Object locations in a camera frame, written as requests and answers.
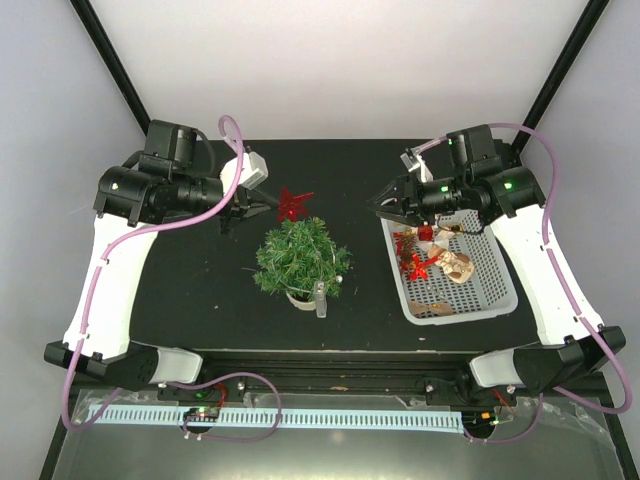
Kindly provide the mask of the white plastic basket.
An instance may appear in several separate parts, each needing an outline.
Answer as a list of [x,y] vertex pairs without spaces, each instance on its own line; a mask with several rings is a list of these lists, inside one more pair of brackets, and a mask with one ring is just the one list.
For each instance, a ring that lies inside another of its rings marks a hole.
[[[475,266],[475,272],[463,284],[451,281],[436,264],[430,266],[427,280],[409,281],[400,269],[396,247],[396,238],[404,231],[404,226],[385,219],[381,221],[398,298],[406,319],[420,326],[448,325],[491,319],[513,312],[518,305],[518,295],[491,229],[485,228],[481,235],[477,233],[480,222],[473,210],[443,216],[439,224],[447,229],[457,227],[463,231],[449,244],[453,253],[467,255]],[[455,313],[450,316],[414,317],[408,309],[411,300],[447,302]]]

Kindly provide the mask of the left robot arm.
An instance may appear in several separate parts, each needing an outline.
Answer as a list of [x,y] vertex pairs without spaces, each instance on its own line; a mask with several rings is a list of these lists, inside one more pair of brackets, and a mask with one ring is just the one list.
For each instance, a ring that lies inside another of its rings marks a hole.
[[197,148],[215,152],[196,128],[154,120],[142,150],[109,168],[98,183],[91,260],[77,310],[62,340],[45,348],[46,362],[66,371],[66,388],[83,374],[137,391],[179,383],[193,399],[214,388],[213,372],[189,350],[136,344],[130,323],[141,274],[158,234],[221,216],[228,226],[276,206],[254,190],[268,177],[265,159],[228,139],[234,156],[222,168],[199,170]]

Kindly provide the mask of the red star ornament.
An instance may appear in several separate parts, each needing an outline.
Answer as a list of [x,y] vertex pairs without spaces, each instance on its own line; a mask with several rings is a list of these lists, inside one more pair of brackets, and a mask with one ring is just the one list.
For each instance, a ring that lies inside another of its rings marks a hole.
[[313,196],[313,192],[293,195],[286,187],[283,187],[278,203],[278,222],[282,223],[285,220],[296,222],[299,217],[308,216],[306,202]]

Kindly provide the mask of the small green christmas tree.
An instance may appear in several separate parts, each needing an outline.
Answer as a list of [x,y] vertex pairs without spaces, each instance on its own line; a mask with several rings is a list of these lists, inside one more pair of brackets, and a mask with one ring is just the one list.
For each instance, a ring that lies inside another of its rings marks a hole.
[[261,291],[283,294],[298,310],[327,313],[330,297],[340,295],[351,267],[351,253],[331,239],[324,220],[283,221],[267,232],[256,252],[253,279]]

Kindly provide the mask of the red gift box ornament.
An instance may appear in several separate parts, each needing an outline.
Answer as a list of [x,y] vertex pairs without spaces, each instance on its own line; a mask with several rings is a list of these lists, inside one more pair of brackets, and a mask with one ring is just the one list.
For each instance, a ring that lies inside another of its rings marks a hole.
[[420,226],[417,230],[417,236],[420,241],[432,241],[434,238],[433,228],[429,225]]

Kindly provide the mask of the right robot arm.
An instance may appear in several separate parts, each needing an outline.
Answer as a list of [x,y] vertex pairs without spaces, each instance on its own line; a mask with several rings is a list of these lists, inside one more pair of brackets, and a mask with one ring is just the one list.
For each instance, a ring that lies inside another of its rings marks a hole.
[[476,403],[492,387],[566,393],[568,384],[616,365],[626,343],[582,293],[553,234],[553,196],[533,173],[498,151],[492,127],[436,141],[451,175],[435,178],[423,147],[402,156],[407,171],[368,203],[380,218],[398,297],[416,325],[482,321],[522,307],[536,324],[530,342],[484,347],[454,379]]

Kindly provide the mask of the red ribbon bow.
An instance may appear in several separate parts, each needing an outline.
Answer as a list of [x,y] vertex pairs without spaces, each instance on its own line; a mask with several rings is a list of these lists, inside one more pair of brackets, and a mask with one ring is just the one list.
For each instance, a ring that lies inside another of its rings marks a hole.
[[417,254],[413,254],[409,259],[401,260],[399,266],[409,281],[427,280],[429,278],[428,270],[436,261],[436,258],[422,260]]

